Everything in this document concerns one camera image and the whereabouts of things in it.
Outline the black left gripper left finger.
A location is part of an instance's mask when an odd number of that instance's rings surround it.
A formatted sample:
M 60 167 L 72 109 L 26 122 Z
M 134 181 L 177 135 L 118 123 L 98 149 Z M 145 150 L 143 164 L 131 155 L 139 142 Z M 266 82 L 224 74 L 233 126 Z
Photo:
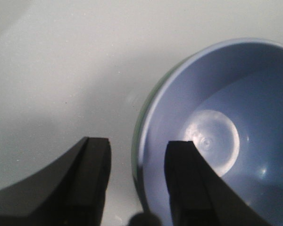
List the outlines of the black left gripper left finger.
M 82 138 L 48 166 L 0 190 L 0 226 L 99 226 L 110 170 L 109 140 Z

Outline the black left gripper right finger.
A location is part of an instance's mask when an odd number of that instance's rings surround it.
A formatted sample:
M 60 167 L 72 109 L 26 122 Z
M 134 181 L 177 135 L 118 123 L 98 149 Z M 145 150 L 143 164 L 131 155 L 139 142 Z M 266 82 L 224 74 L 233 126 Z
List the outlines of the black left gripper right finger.
M 267 226 L 214 172 L 192 141 L 167 144 L 164 172 L 175 226 Z

